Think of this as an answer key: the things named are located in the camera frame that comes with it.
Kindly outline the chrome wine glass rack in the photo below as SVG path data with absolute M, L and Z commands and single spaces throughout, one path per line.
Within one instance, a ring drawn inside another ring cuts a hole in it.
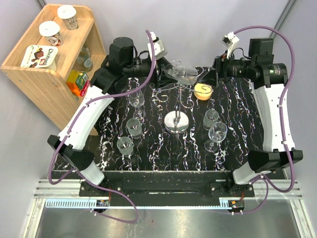
M 165 59 L 165 65 L 171 64 L 173 66 L 182 64 L 181 61 L 175 60 L 173 62 L 169 62 Z M 168 92 L 172 89 L 177 91 L 177 98 L 175 102 L 175 109 L 173 111 L 168 112 L 163 119 L 164 127 L 170 134 L 178 135 L 183 134 L 189 127 L 189 117 L 185 112 L 182 111 L 182 108 L 192 109 L 194 107 L 194 101 L 192 99 L 188 99 L 184 104 L 182 102 L 182 95 L 185 90 L 189 90 L 194 92 L 194 89 L 191 87 L 193 85 L 180 85 L 177 84 L 176 80 L 173 80 L 172 84 L 166 86 L 155 86 L 155 97 L 159 102 L 165 103 L 169 100 L 169 96 L 167 94 L 163 94 L 163 92 Z

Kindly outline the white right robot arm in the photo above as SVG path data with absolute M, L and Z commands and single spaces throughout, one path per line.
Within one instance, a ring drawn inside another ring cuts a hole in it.
M 303 159 L 289 126 L 287 92 L 291 76 L 285 64 L 274 63 L 273 43 L 272 38 L 253 38 L 247 59 L 236 59 L 233 51 L 227 50 L 214 58 L 212 66 L 198 67 L 199 79 L 213 87 L 231 79 L 249 80 L 264 129 L 263 148 L 251 150 L 247 162 L 230 173 L 225 184 L 230 196 L 237 196 L 244 185 L 258 179 L 273 184 L 267 174 L 284 168 L 290 169 L 293 187 L 294 165 Z

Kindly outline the ribbed glass goblet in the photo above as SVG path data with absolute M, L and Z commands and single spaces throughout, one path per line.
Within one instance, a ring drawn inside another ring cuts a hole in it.
M 182 64 L 169 66 L 165 75 L 177 81 L 180 85 L 193 85 L 198 80 L 198 71 L 195 67 L 188 67 Z

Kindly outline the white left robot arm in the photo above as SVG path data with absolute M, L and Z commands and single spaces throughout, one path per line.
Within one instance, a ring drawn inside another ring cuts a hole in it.
M 71 172 L 76 172 L 90 184 L 90 190 L 96 196 L 102 196 L 107 192 L 106 177 L 98 169 L 94 154 L 85 150 L 84 146 L 98 118 L 115 98 L 140 93 L 151 80 L 160 81 L 158 69 L 167 51 L 163 41 L 154 32 L 147 32 L 147 35 L 149 56 L 140 64 L 136 62 L 138 53 L 133 50 L 132 39 L 114 39 L 109 47 L 108 56 L 102 66 L 95 71 L 87 93 L 69 123 L 57 136 L 49 136 L 48 144 L 54 150 L 48 172 L 50 184 L 56 185 Z M 54 181 L 52 171 L 58 156 L 73 168 Z

